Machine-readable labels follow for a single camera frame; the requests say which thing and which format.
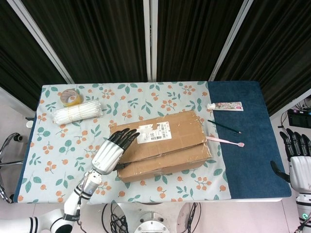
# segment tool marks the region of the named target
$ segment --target floor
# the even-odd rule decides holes
[[[16,159],[22,158],[27,145],[27,137],[30,130],[26,128],[26,120],[15,110],[0,105],[2,112],[2,121],[0,122],[0,145],[5,138],[13,132],[19,132],[25,139],[22,143],[14,143],[8,148],[7,153],[18,155]],[[271,121],[274,128],[279,150],[285,169],[288,171],[288,162],[286,159],[283,141],[279,136],[280,118]],[[311,138],[311,130],[304,128],[291,127],[293,131],[306,134]],[[20,166],[16,166],[14,171],[8,173],[2,171],[2,177],[7,185],[9,194],[13,193],[17,184],[20,173]],[[0,218],[20,218],[28,216],[38,216],[49,210],[62,208],[62,204],[7,204],[0,200]],[[104,205],[86,206],[81,211],[81,221],[83,228],[88,233],[104,232],[101,224],[101,214]],[[198,217],[199,211],[196,212],[194,222]],[[182,214],[178,218],[179,229],[183,229],[184,219]],[[295,193],[290,198],[284,198],[278,202],[219,202],[219,203],[202,203],[201,220],[198,224],[198,233],[207,232],[224,232],[224,233],[293,233],[299,224],[298,213],[295,203]],[[74,226],[74,233],[80,233],[77,224]]]

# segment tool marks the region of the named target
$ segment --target table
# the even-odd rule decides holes
[[[59,94],[75,88],[85,101],[99,99],[104,116],[71,124],[52,124],[51,112],[62,107]],[[207,103],[241,101],[243,112],[210,112]],[[172,82],[46,85],[36,112],[31,143],[15,194],[18,202],[63,202],[115,124],[194,109],[207,135],[242,141],[244,148],[209,142],[213,155],[204,166],[134,183],[116,172],[90,200],[108,202],[204,201],[290,196],[289,186],[274,175],[270,160],[282,167],[269,116],[257,82]],[[230,125],[241,135],[207,119]]]

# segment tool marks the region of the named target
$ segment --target yellow tape roll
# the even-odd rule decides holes
[[[81,96],[74,89],[67,89],[62,92],[60,100],[65,107],[71,107],[81,103]]]

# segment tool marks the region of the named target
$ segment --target cardboard box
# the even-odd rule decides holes
[[[202,143],[154,159],[130,163],[126,168],[118,170],[118,177],[125,183],[140,181],[199,167],[210,157],[206,143]]]
[[[125,128],[138,129],[141,134],[124,153],[120,163],[151,159],[207,141],[200,120],[194,111],[118,125],[112,127],[110,132],[114,133]]]

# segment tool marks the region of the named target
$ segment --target toothpaste tube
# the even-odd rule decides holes
[[[207,109],[220,111],[243,111],[241,102],[208,103]]]

